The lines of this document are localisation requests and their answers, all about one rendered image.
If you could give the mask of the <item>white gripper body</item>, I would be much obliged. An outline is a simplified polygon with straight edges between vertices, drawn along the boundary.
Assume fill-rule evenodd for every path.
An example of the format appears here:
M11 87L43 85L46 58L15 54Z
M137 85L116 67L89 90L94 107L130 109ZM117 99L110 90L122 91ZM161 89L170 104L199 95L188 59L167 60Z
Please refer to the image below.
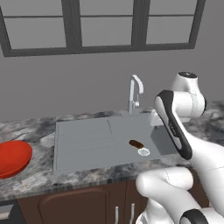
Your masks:
M157 111L153 109L150 113L150 125L152 127L158 127L158 126L163 126L163 121L159 117Z

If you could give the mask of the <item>white sink tap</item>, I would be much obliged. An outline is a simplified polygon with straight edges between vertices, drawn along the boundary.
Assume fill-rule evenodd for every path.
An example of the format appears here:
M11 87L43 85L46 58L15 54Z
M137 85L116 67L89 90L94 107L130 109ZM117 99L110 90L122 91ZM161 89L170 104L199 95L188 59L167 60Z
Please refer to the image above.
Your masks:
M138 92L136 94L136 100L134 100L134 93L135 93L135 84L138 86ZM128 112L131 114L135 107L139 106L139 95L144 93L144 84L139 79L136 74L132 74L130 78L130 86L129 86L129 110Z

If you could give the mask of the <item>brown sweet potato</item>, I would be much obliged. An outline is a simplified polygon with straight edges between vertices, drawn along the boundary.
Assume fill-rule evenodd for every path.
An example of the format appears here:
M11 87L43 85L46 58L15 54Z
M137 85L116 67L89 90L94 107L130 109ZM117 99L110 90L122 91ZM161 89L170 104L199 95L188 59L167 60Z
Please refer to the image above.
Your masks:
M138 149L142 149L144 147L144 145L136 140L130 140L129 144L138 148Z

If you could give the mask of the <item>grey sink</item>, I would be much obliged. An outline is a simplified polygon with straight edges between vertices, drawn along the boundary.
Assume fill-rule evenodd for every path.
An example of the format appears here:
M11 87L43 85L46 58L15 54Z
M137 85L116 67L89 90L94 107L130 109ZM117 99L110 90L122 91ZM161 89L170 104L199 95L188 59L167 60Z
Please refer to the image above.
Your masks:
M140 156L130 140L143 144L150 155ZM57 122L53 173L150 161L176 152L165 127L151 127L148 114Z

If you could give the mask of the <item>red bowl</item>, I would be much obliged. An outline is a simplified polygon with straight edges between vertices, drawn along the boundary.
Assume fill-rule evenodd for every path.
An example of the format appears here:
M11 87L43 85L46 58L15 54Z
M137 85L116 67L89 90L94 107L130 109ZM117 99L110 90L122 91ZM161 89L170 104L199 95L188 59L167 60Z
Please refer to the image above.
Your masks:
M25 141L0 143L0 179L19 174L32 158L32 147Z

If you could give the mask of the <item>dark grey appliance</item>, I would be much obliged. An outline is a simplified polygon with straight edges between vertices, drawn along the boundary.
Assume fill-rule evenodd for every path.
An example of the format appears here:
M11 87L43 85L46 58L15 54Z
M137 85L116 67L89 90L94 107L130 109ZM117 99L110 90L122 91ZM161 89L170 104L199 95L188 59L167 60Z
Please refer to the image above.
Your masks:
M11 206L11 210L8 218L0 219L0 224L26 224L18 202L15 199L0 201L0 207L3 206Z

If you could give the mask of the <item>dark grey window frame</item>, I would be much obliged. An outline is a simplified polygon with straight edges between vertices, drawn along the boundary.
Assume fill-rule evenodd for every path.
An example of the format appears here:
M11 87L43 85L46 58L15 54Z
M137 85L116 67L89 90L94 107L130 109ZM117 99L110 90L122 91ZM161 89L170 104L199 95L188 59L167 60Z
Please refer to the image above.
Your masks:
M0 0L5 57L193 49L206 0Z

